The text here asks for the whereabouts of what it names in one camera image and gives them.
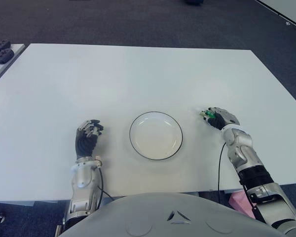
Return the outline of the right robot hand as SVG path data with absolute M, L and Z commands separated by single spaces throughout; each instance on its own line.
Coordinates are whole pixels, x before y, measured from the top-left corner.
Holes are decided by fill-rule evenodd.
M 235 115 L 219 107 L 209 107 L 206 110 L 202 110 L 200 115 L 209 125 L 218 130 L 222 130 L 229 124 L 240 125 Z

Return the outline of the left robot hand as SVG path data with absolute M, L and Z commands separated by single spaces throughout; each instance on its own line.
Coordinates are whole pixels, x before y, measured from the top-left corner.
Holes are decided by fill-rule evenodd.
M 98 137 L 103 130 L 104 127 L 96 119 L 86 120 L 77 128 L 75 137 L 77 159 L 92 156 Z

